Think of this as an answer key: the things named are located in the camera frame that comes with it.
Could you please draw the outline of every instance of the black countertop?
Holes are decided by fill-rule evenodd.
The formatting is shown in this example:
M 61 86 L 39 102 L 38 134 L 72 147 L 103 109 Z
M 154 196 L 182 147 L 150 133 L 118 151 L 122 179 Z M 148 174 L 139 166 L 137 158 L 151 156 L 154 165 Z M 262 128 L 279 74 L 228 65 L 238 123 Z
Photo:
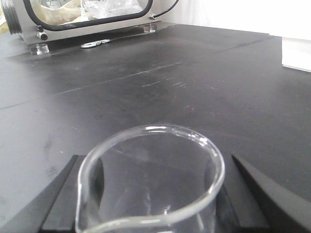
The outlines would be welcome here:
M 73 154 L 154 123 L 194 129 L 226 163 L 236 153 L 311 201 L 311 74 L 282 67 L 281 38 L 176 25 L 88 50 L 57 43 L 31 56 L 0 37 L 0 226 Z

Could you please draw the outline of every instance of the beaker rim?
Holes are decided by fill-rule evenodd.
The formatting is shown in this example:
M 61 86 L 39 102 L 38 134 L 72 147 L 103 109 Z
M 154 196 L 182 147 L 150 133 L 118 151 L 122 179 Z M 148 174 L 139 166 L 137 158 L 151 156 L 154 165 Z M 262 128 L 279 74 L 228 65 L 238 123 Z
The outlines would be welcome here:
M 81 207 L 83 203 L 87 203 L 87 201 L 89 200 L 88 174 L 91 171 L 92 167 L 95 165 L 96 161 L 100 158 L 100 156 L 120 142 L 139 136 L 159 133 L 170 133 L 175 136 L 192 140 L 209 152 L 208 154 L 211 156 L 211 159 L 213 160 L 216 169 L 214 180 L 208 190 L 206 190 L 197 200 L 193 201 L 192 203 L 165 215 L 163 214 L 153 216 L 121 217 L 108 222 L 99 223 L 94 227 L 81 229 L 79 225 L 80 213 L 82 210 Z M 78 200 L 75 221 L 76 232 L 103 233 L 111 230 L 124 228 L 160 227 L 180 222 L 206 208 L 217 196 L 224 182 L 224 179 L 225 163 L 219 149 L 207 137 L 194 130 L 178 125 L 154 124 L 137 126 L 122 131 L 111 136 L 110 138 L 96 146 L 94 149 L 92 149 L 81 164 L 78 174 Z

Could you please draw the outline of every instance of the metal ring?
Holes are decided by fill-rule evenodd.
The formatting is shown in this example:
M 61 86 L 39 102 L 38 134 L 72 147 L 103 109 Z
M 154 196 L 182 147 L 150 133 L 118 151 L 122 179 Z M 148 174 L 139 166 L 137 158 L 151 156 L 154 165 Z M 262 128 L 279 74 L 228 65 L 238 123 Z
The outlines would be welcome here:
M 4 17 L 11 34 L 21 33 L 20 23 L 16 14 L 13 0 L 0 0 Z

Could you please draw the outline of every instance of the black holder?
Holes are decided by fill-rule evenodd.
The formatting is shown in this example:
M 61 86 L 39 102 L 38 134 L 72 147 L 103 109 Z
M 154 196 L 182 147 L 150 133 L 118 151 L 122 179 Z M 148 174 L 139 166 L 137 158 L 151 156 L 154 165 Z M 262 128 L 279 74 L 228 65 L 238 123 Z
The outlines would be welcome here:
M 77 176 L 85 156 L 74 155 L 0 233 L 75 233 Z M 216 233 L 311 233 L 311 203 L 233 155 L 232 176 L 217 196 Z M 98 164 L 98 174 L 103 165 Z M 99 196 L 104 190 L 98 188 Z

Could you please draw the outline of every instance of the black cable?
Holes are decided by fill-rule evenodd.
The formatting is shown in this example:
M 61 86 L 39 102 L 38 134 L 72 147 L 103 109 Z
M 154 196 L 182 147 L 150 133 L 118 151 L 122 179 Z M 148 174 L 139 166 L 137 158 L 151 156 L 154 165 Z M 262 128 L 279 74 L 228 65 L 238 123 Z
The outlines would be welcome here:
M 177 3 L 179 2 L 179 0 L 176 0 L 176 2 L 169 8 L 169 9 L 167 9 L 166 11 L 163 11 L 162 13 L 160 13 L 160 14 L 157 14 L 157 15 L 151 15 L 150 16 L 150 18 L 152 18 L 152 19 L 156 19 L 157 17 L 159 17 L 159 16 L 162 16 L 162 15 L 164 15 L 164 14 L 166 14 L 166 13 L 168 13 L 171 9 L 173 9 L 176 5 L 177 5 Z

